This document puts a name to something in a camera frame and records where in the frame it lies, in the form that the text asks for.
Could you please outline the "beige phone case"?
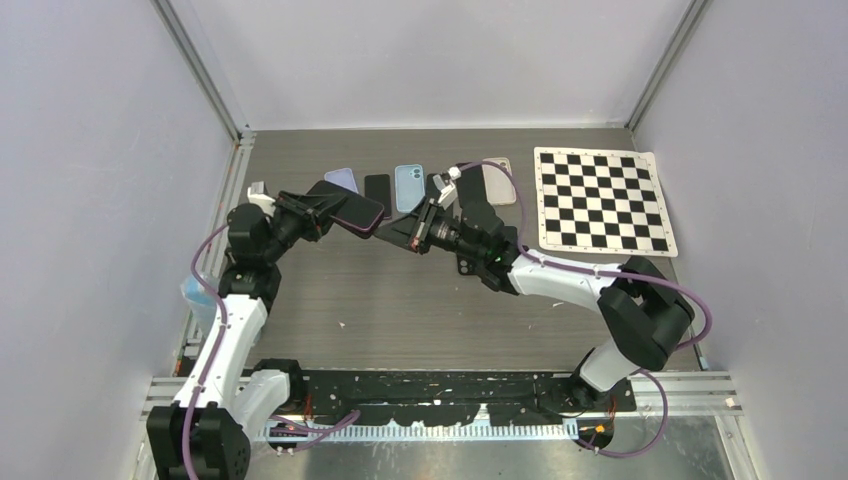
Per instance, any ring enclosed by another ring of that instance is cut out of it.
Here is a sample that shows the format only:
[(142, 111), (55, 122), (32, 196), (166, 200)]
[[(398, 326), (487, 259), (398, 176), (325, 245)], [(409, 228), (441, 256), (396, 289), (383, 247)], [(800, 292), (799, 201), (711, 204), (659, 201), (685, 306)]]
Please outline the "beige phone case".
[(512, 205), (516, 202), (516, 191), (510, 177), (503, 171), (512, 174), (510, 161), (505, 157), (486, 158), (482, 165), (486, 199), (493, 206)]

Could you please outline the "black phone case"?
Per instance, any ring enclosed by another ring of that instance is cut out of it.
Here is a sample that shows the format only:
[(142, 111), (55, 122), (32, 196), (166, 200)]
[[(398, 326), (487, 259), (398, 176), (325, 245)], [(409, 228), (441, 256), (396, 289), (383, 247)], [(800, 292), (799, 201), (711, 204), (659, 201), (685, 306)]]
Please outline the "black phone case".
[(461, 276), (476, 276), (478, 270), (478, 260), (472, 257), (457, 254), (456, 255), (457, 272)]

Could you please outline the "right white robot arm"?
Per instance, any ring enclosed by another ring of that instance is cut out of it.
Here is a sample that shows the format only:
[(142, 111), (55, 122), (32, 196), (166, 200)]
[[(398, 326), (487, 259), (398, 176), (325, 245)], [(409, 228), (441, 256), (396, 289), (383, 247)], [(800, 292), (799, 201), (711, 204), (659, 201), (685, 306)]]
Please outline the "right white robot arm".
[(505, 225), (487, 203), (470, 203), (454, 216), (434, 200), (423, 200), (375, 235), (420, 255), (433, 247), (455, 253), (495, 292), (549, 297), (599, 314), (609, 339), (564, 382), (565, 396), (584, 410), (598, 409), (632, 373), (663, 369), (695, 317), (648, 259), (589, 264), (528, 250), (517, 229)]

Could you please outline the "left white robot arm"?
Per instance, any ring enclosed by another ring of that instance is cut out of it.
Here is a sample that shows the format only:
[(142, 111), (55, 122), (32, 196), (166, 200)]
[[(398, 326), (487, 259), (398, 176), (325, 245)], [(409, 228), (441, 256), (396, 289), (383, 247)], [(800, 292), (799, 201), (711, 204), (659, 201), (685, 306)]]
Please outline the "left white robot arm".
[(282, 361), (240, 379), (249, 350), (264, 326), (281, 283), (278, 260), (299, 240), (315, 242), (329, 231), (347, 200), (344, 193), (252, 196), (217, 228), (226, 233), (230, 265), (217, 286), (199, 284), (216, 313), (184, 385), (146, 422), (160, 479), (243, 479), (253, 443), (273, 412), (298, 412), (307, 398), (293, 378), (295, 361)]

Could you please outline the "black phone bare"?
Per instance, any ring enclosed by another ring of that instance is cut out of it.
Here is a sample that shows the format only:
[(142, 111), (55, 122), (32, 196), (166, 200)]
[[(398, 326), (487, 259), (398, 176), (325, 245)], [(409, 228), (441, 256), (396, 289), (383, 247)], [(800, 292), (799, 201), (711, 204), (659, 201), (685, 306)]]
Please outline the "black phone bare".
[(331, 219), (362, 239), (373, 235), (386, 213), (382, 203), (325, 180), (318, 181), (307, 194), (336, 200), (338, 207), (330, 215)]

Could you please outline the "phone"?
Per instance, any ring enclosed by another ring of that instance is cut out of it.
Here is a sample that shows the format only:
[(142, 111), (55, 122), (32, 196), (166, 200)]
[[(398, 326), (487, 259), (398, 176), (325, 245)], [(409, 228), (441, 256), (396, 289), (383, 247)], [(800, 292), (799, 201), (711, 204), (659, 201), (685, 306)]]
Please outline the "phone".
[(364, 177), (364, 195), (366, 198), (381, 204), (384, 219), (390, 219), (393, 215), (391, 193), (391, 177), (389, 174), (371, 174)]
[(438, 173), (428, 174), (425, 181), (425, 198), (429, 203), (438, 204), (441, 196), (440, 180)]

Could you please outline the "lilac phone case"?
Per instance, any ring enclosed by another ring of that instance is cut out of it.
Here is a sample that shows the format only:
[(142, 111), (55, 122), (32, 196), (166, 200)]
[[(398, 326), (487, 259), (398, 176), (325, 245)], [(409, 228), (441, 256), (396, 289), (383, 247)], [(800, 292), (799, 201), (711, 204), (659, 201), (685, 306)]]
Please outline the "lilac phone case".
[(324, 174), (324, 180), (351, 192), (359, 193), (356, 179), (351, 168), (340, 168)]

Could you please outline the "black smartphone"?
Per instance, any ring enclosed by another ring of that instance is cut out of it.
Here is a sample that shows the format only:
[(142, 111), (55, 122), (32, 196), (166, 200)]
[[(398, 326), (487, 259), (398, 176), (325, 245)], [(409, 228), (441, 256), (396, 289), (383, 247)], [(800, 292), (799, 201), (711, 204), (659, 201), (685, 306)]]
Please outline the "black smartphone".
[(461, 209), (471, 204), (487, 203), (486, 187), (481, 165), (460, 163), (461, 176), (456, 180)]

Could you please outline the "light-blue phone case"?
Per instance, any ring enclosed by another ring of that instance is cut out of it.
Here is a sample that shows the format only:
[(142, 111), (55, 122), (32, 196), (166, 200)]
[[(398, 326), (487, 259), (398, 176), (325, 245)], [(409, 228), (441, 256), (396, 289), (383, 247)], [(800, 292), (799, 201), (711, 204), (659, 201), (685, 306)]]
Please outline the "light-blue phone case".
[(420, 164), (398, 165), (394, 170), (395, 202), (399, 213), (410, 213), (425, 196), (425, 173)]

